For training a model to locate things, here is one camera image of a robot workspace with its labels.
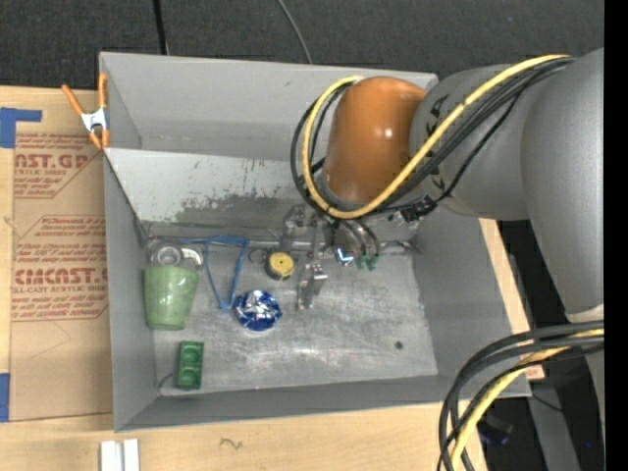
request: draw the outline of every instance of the green toy block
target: green toy block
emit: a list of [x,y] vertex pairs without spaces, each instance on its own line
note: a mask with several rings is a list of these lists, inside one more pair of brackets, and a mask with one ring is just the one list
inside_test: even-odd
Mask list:
[[182,341],[179,354],[177,386],[182,390],[199,389],[203,379],[202,341]]

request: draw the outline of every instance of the dark background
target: dark background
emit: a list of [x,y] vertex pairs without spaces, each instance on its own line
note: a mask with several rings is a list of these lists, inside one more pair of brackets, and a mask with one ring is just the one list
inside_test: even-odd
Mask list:
[[[322,65],[434,72],[604,45],[604,0],[284,0]],[[170,52],[305,63],[275,0],[162,0]],[[150,0],[0,0],[0,83],[94,88],[103,50],[157,54]],[[535,326],[564,322],[527,222],[502,226]],[[580,362],[551,372],[583,470],[600,468],[597,406]],[[525,400],[496,403],[514,425],[493,469],[544,470]]]

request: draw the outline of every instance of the cable bundle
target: cable bundle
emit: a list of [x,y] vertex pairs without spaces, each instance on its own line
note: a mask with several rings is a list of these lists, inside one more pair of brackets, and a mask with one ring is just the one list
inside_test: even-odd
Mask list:
[[[312,165],[314,148],[323,119],[336,98],[349,86],[357,83],[362,77],[342,78],[331,85],[305,112],[299,122],[292,140],[290,164],[292,177],[297,189],[304,200],[312,207],[333,218],[353,220],[366,215],[378,214],[385,211],[403,210],[416,207],[417,203],[394,205],[398,200],[415,189],[423,180],[438,167],[439,164],[456,148],[469,134],[481,125],[496,110],[506,106],[504,113],[488,130],[476,148],[468,156],[460,170],[452,180],[448,189],[439,198],[428,205],[430,212],[439,202],[448,197],[459,182],[473,158],[480,152],[491,136],[503,124],[512,111],[519,96],[530,86],[554,75],[565,68],[573,60],[563,55],[548,55],[534,58],[511,66],[489,79],[467,96],[451,113],[436,127],[423,146],[412,157],[399,175],[385,188],[385,190],[368,204],[355,210],[344,211],[330,204],[320,193],[314,183],[314,174],[322,167],[323,160]],[[471,115],[463,124],[454,122],[462,114]],[[299,151],[299,140],[303,131],[303,142]],[[436,144],[446,142],[434,152]],[[302,176],[297,172],[298,157],[300,157]]]
[[[460,462],[467,471],[473,470],[464,449],[469,437],[493,401],[526,369],[547,361],[571,359],[598,352],[603,349],[603,335],[603,321],[547,327],[498,340],[476,353],[461,368],[443,403],[439,421],[441,458],[437,471],[441,471],[443,466],[446,471],[455,471],[460,469]],[[459,415],[460,392],[471,378],[490,366],[522,355],[523,358],[517,364],[485,384],[464,413]],[[447,419],[451,424],[449,434],[446,430]]]

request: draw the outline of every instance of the blue wire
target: blue wire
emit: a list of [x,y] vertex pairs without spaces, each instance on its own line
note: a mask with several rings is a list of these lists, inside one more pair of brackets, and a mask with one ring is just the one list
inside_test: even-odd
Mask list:
[[[209,237],[205,239],[183,238],[182,242],[190,243],[190,244],[202,242],[205,245],[205,272],[207,274],[207,279],[209,280],[209,284],[212,287],[212,290],[214,291],[214,295],[216,296],[218,303],[220,303],[221,309],[226,310],[226,309],[231,309],[232,307],[234,307],[234,305],[236,304],[237,281],[239,279],[239,274],[242,271],[242,265],[244,264],[244,257],[246,256],[246,250],[248,249],[248,239],[244,237],[226,237],[226,236],[218,235],[215,237]],[[212,243],[230,244],[230,245],[242,247],[242,251],[239,255],[239,258],[237,259],[237,263],[235,264],[234,279],[232,281],[232,291],[230,294],[229,301],[223,300],[221,295],[218,293],[218,289],[216,288],[216,285],[214,284],[214,278],[212,278],[212,274],[209,269],[209,246]]]

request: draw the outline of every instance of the green cup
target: green cup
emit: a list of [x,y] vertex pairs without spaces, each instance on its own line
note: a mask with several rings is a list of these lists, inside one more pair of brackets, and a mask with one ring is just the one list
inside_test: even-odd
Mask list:
[[194,302],[198,274],[181,267],[155,266],[144,271],[146,321],[154,330],[185,328]]

